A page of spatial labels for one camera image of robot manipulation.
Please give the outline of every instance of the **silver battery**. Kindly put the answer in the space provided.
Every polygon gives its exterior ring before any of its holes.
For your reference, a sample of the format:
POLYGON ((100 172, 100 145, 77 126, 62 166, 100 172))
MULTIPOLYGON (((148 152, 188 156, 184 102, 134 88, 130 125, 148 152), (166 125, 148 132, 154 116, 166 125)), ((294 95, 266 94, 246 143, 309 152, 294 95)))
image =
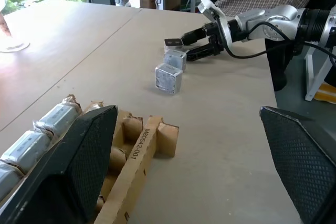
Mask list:
POLYGON ((181 69, 162 63, 155 69, 155 85, 169 94, 176 94, 181 88, 181 69))
POLYGON ((0 163, 0 201, 20 182, 22 176, 13 167, 0 163))
POLYGON ((58 104, 36 122, 36 126, 49 130, 55 136, 60 137, 68 130, 78 116, 79 113, 74 107, 58 104))
POLYGON ((2 156, 1 160, 27 173, 48 150, 51 139, 38 131, 26 131, 2 156))
POLYGON ((182 51, 170 49, 164 54, 163 63, 184 71, 187 65, 187 54, 182 51))

